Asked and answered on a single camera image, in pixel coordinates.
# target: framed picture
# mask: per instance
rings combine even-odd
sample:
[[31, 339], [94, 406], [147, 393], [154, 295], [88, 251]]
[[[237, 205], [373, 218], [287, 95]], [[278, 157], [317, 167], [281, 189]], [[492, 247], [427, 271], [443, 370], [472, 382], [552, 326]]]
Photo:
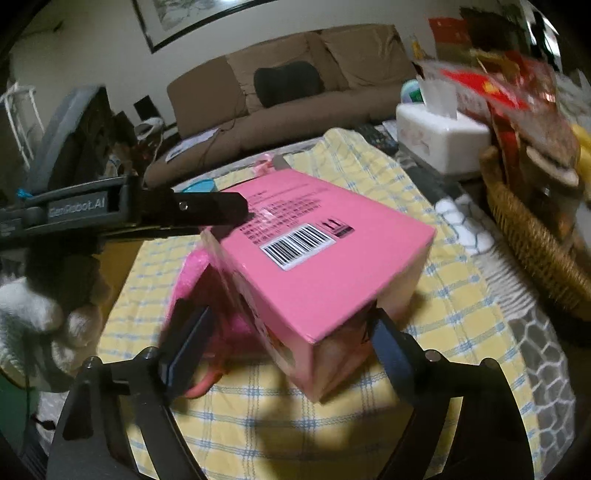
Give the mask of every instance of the framed picture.
[[154, 53], [209, 22], [275, 0], [131, 0]]

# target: sofa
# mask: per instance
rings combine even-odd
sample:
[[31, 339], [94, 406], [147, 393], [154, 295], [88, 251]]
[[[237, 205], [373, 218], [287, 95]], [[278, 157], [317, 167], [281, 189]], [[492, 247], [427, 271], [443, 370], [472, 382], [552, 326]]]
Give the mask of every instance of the sofa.
[[[257, 71], [272, 73], [301, 62], [314, 67], [320, 87], [303, 89], [302, 98], [265, 108], [257, 94], [257, 88], [261, 93], [260, 82], [255, 81]], [[351, 25], [293, 34], [210, 60], [174, 80], [167, 92], [181, 139], [218, 130], [168, 162], [164, 153], [148, 167], [145, 183], [152, 188], [172, 186], [333, 127], [393, 118], [402, 84], [415, 75], [393, 25]], [[297, 79], [288, 77], [287, 82], [297, 83]]]

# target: barcode label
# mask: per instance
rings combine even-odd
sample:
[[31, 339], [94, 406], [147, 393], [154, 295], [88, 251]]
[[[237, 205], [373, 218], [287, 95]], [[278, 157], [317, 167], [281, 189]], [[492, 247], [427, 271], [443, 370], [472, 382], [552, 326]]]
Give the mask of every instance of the barcode label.
[[334, 243], [333, 238], [306, 223], [263, 245], [261, 250], [283, 270], [289, 270]]

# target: striped fabric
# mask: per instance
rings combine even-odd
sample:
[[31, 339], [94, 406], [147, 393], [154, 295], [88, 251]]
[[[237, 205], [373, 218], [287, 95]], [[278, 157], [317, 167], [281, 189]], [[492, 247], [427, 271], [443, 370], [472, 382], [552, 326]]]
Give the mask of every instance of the striped fabric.
[[[450, 360], [499, 361], [522, 414], [537, 476], [539, 426], [532, 391], [514, 338], [479, 270], [456, 243], [453, 230], [423, 198], [402, 168], [354, 133], [333, 129], [310, 151], [287, 155], [293, 168], [389, 205], [437, 228], [419, 281], [407, 331], [424, 348]], [[250, 169], [216, 183], [228, 187]], [[153, 344], [183, 258], [197, 238], [145, 242], [99, 346], [104, 361], [130, 358]], [[441, 471], [461, 400], [452, 402], [428, 476]], [[267, 358], [235, 363], [204, 397], [173, 405], [179, 427], [209, 478], [374, 478], [411, 414], [372, 359], [323, 403], [312, 404]], [[144, 473], [154, 474], [140, 433], [132, 449]]]

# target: pink box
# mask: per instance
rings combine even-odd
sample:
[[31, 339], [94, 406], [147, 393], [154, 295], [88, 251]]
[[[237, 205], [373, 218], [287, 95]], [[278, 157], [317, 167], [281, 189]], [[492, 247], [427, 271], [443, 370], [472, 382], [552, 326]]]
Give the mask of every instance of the pink box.
[[319, 401], [371, 353], [369, 306], [404, 315], [435, 230], [294, 170], [227, 192], [252, 219], [204, 232], [212, 264], [277, 365]]

